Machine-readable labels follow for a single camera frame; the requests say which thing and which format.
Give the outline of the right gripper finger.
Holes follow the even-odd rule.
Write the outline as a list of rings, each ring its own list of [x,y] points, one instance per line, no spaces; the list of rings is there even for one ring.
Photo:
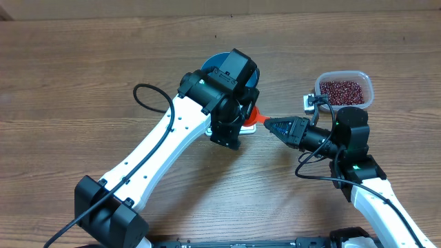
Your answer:
[[[295,118],[269,118],[265,120],[264,126],[272,133],[288,133],[292,128]]]
[[[291,147],[293,145],[292,138],[288,133],[282,132],[280,130],[272,130],[270,133],[273,134],[275,137],[277,137],[288,147]]]

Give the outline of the red scoop with blue handle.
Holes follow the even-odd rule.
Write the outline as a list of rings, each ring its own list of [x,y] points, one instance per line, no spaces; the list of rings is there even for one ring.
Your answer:
[[[268,116],[262,115],[260,113],[260,110],[258,109],[258,107],[254,106],[249,117],[245,119],[243,126],[247,127],[247,126],[252,126],[252,125],[255,125],[258,123],[264,125],[265,120],[267,120],[269,118],[270,117],[268,117]]]

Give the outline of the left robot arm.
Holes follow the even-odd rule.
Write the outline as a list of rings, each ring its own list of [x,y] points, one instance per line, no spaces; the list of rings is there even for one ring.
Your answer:
[[[84,176],[76,185],[76,223],[104,247],[150,247],[140,213],[174,161],[207,130],[212,142],[239,148],[259,95],[259,71],[237,49],[221,57],[183,76],[163,118],[127,158],[99,180]]]

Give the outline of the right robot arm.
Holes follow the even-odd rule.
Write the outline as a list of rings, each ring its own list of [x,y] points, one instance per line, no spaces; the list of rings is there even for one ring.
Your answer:
[[[264,126],[287,146],[330,159],[327,180],[365,217],[383,247],[432,247],[368,153],[368,113],[358,107],[343,107],[332,118],[331,130],[298,116],[269,118]]]

